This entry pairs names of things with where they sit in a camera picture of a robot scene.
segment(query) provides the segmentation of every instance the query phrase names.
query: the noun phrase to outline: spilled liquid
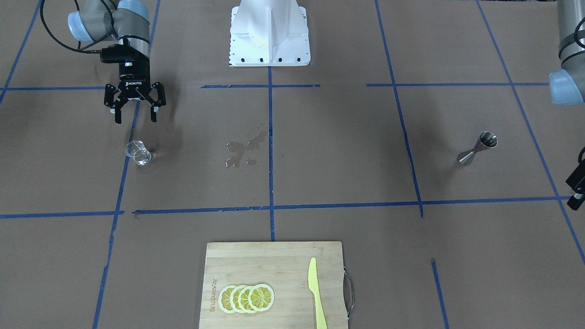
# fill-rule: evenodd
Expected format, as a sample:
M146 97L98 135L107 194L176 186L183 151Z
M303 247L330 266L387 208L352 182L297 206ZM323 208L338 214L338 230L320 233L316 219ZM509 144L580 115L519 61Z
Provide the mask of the spilled liquid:
M260 148L260 143L264 142L264 138L266 137L266 132L260 132L258 136L249 140L245 145L238 142L229 142L226 144L226 148L228 151L234 153L231 157L225 160L225 166L227 168L237 168L240 166L240 161L242 161L242 157L246 151L254 150ZM247 165L255 165L256 160L248 158L246 161Z

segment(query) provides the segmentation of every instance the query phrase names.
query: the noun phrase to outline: yellow knife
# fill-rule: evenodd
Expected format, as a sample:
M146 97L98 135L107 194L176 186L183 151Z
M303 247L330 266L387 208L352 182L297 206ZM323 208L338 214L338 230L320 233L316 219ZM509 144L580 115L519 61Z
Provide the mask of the yellow knife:
M321 294L319 293L319 280L317 279L317 259L311 258L309 263L309 289L315 295L315 314L317 317L317 329L327 329L325 322L325 313L321 305Z

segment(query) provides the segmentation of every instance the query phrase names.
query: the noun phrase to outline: cutting board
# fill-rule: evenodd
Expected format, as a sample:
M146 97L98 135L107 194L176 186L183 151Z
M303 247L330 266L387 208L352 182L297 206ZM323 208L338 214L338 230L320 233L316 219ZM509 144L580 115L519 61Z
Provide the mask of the cutting board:
M199 329L316 328L315 301L307 279L311 257L317 259L327 328L347 329L341 242L209 243ZM225 286L258 283L274 289L274 304L269 310L227 314L219 308L219 292Z

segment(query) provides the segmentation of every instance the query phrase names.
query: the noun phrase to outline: lemon slice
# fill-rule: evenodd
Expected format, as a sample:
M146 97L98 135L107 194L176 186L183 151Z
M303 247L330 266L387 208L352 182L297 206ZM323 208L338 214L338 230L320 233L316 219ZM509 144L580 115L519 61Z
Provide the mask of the lemon slice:
M232 294L232 290L235 287L236 286L234 286L234 285L226 286L219 293L219 298L220 298L219 308L228 314L236 313L236 311L232 308L232 305L229 302L229 296Z
M274 304L274 290L264 283L255 285L248 295L248 303L254 311L264 312Z
M232 307L232 310L238 313L244 313L244 311L240 309L240 292L245 287L247 287L247 285L239 285L233 288L232 292L229 294L229 304Z
M254 288L254 286L247 286L244 289L242 289L242 291L240 291L239 295L240 309L244 311L244 313L253 314L257 312L251 307L248 299L248 296L250 296L252 288Z

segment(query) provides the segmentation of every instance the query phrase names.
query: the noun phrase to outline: jigger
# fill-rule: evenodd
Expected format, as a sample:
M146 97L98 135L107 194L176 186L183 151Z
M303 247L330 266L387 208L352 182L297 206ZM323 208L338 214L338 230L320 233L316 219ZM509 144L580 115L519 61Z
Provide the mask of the jigger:
M473 158L477 152L493 149L497 145L498 137L489 131L484 131L481 133L481 135L479 135L479 138L477 139L476 145L473 147L473 149L460 153L457 156L457 161L459 161L459 163L462 165L468 166L472 163Z

